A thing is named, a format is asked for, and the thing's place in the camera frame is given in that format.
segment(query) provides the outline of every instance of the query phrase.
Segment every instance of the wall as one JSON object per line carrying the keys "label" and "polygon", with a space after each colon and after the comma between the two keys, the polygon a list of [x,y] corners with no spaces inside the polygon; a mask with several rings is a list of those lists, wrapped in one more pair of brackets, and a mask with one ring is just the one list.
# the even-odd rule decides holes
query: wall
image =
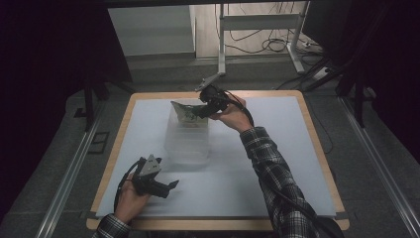
{"label": "wall", "polygon": [[192,6],[118,8],[108,12],[125,56],[195,52]]}

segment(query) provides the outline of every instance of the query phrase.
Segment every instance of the hand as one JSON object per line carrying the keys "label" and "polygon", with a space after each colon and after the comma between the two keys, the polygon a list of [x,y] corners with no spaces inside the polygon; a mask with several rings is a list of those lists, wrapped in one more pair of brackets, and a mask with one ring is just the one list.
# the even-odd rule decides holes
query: hand
{"label": "hand", "polygon": [[132,177],[133,174],[130,174],[121,188],[120,199],[114,214],[126,224],[142,212],[143,207],[145,207],[151,197],[149,194],[137,195],[131,182]]}
{"label": "hand", "polygon": [[[229,95],[229,98],[239,101],[244,106],[247,104],[247,102],[241,97]],[[211,115],[210,118],[222,121],[226,126],[237,130],[239,133],[253,128],[247,115],[232,103],[228,104],[228,108],[226,108],[223,112],[215,113]]]}

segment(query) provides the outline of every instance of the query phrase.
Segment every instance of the aluminum rail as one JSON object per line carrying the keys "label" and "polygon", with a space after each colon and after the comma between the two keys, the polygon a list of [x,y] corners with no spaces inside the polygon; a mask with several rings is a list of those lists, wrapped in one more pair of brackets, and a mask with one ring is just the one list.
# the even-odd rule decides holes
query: aluminum rail
{"label": "aluminum rail", "polygon": [[80,167],[83,164],[87,150],[89,149],[90,143],[93,139],[96,129],[98,128],[104,108],[105,102],[98,101],[98,105],[95,109],[95,121],[93,122],[90,130],[84,133],[80,145],[77,148],[77,151],[74,154],[74,157],[71,160],[67,171],[62,177],[58,190],[55,193],[55,196],[52,199],[52,203],[50,204],[50,207],[44,216],[44,220],[37,232],[37,238],[52,237],[58,219],[61,216],[65,203],[67,202],[68,196],[71,192],[71,189],[73,188]]}
{"label": "aluminum rail", "polygon": [[361,140],[370,161],[373,164],[380,180],[383,183],[388,195],[398,210],[403,222],[412,237],[420,237],[420,223],[416,212],[407,200],[404,193],[399,188],[391,172],[383,161],[379,151],[374,146],[365,128],[362,128],[353,116],[353,108],[349,101],[343,97],[339,97],[340,103],[343,105],[353,129]]}

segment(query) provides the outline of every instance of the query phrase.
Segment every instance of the plaid shirt sleeve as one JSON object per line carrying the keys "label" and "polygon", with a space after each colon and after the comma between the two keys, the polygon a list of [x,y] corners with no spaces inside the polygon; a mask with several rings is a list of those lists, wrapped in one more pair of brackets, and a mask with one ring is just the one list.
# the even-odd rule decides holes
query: plaid shirt sleeve
{"label": "plaid shirt sleeve", "polygon": [[123,238],[128,237],[130,226],[120,221],[113,214],[102,218],[93,238]]}
{"label": "plaid shirt sleeve", "polygon": [[248,158],[260,180],[268,215],[273,229],[280,237],[319,237],[312,222],[300,211],[283,201],[266,184],[277,189],[296,202],[310,214],[316,215],[311,205],[305,200],[297,186],[290,168],[269,137],[264,127],[256,127],[241,133],[241,140]]}

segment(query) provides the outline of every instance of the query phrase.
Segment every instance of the metal frame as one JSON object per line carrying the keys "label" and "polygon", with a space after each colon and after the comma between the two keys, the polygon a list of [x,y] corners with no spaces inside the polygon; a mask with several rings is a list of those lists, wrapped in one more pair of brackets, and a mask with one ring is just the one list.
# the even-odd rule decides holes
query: metal frame
{"label": "metal frame", "polygon": [[89,149],[90,143],[100,123],[105,105],[106,103],[103,101],[98,102],[95,113],[96,118],[93,121],[93,125],[90,127],[89,131],[84,133],[83,139],[80,142],[80,145],[77,148],[77,151],[71,160],[67,171],[62,177],[58,190],[55,193],[55,196],[52,199],[52,203],[46,215],[44,216],[43,222],[41,223],[37,232],[37,238],[53,236],[53,232],[55,230],[56,224],[58,223],[58,219],[61,216],[65,203],[67,202],[68,196],[70,195],[71,189],[73,188],[74,182],[77,178],[80,167],[83,164],[87,150]]}
{"label": "metal frame", "polygon": [[347,117],[356,132],[356,135],[364,146],[367,155],[377,172],[377,175],[382,181],[383,186],[385,187],[389,197],[398,210],[401,219],[410,232],[411,236],[420,237],[420,221],[416,211],[411,206],[405,194],[399,188],[398,184],[392,176],[392,173],[389,171],[388,167],[383,161],[382,156],[371,141],[367,130],[362,127],[353,116],[354,110],[350,102],[343,97],[339,97],[339,102],[342,104]]}
{"label": "metal frame", "polygon": [[225,31],[244,31],[244,30],[271,30],[271,29],[295,29],[293,39],[287,44],[287,50],[293,61],[297,73],[304,73],[302,63],[297,53],[296,45],[299,40],[300,31],[306,16],[309,2],[305,2],[299,14],[278,14],[278,15],[248,15],[248,16],[225,16],[224,5],[220,4],[219,15],[219,74],[226,73],[226,54],[225,54]]}

